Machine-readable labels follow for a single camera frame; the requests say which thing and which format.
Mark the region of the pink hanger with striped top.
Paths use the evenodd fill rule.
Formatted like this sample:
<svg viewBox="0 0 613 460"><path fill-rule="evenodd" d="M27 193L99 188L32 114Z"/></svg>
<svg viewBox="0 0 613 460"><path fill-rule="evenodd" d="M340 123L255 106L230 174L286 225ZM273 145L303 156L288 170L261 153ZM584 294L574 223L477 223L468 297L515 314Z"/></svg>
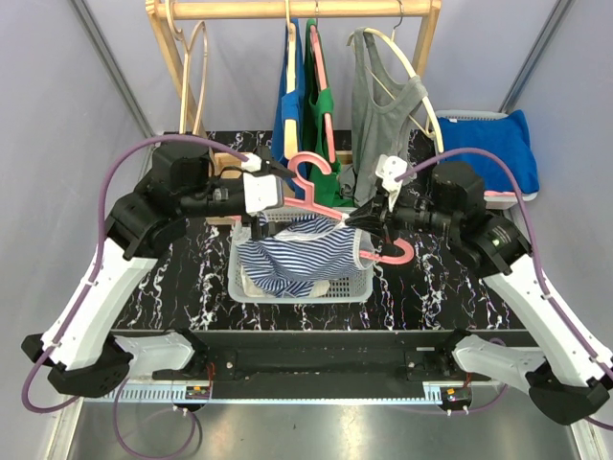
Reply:
<svg viewBox="0 0 613 460"><path fill-rule="evenodd" d="M284 205L310 211L311 213L319 214L327 218L343 222L349 216L348 214L315 202L315 185L302 177L298 171L299 166L303 163L309 163L316 166L322 173L331 172L331 167L329 166L328 162L316 153L303 151L295 154L289 159L287 167L291 172L296 174L292 181L304 191L304 198L299 199L295 197L286 197L284 199ZM414 248L408 241L398 238L394 241L394 246L401 251L399 256L383 256L367 250L361 250L359 252L359 257L361 259L387 265L404 265L413 260Z"/></svg>

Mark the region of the blue white striped tank top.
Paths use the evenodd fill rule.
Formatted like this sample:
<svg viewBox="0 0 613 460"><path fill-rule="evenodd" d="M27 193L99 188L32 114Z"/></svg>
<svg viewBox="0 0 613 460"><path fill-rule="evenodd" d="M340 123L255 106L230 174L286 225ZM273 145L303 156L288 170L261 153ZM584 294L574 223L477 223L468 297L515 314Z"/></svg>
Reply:
<svg viewBox="0 0 613 460"><path fill-rule="evenodd" d="M352 277L374 262L359 257L374 251L370 235L340 221L304 215L287 221L287 228L261 241L249 229L238 231L239 274L244 271L259 287L265 282L315 282Z"/></svg>

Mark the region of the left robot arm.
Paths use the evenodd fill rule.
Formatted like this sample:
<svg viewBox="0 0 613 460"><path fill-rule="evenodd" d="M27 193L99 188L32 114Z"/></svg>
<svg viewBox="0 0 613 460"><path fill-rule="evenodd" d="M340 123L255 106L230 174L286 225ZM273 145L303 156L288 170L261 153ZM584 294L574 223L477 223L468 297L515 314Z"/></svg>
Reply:
<svg viewBox="0 0 613 460"><path fill-rule="evenodd" d="M208 374L208 347L189 331L145 337L111 331L133 290L170 246L187 233L190 218L250 217L283 204L285 179L295 172L269 149L240 153L215 141L167 134L145 142L151 166L133 191L105 208L116 172L101 185L99 236L92 264L69 304L45 333L21 348L61 395L100 398L127 379Z"/></svg>

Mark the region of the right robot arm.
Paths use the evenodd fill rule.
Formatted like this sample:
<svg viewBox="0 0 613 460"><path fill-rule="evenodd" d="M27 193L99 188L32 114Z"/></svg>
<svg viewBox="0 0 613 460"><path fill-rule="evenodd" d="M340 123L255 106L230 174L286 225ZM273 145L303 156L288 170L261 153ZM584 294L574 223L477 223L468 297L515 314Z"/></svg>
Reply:
<svg viewBox="0 0 613 460"><path fill-rule="evenodd" d="M350 214L348 225L385 241L398 230L445 239L450 252L511 308L538 348L521 351L456 330L426 360L447 380L478 374L529 396L554 422L589 419L612 394L612 353L557 301L536 250L512 221L488 210L485 182L465 162L443 162L432 171L433 189L403 206L397 198L405 162L381 156L375 196Z"/></svg>

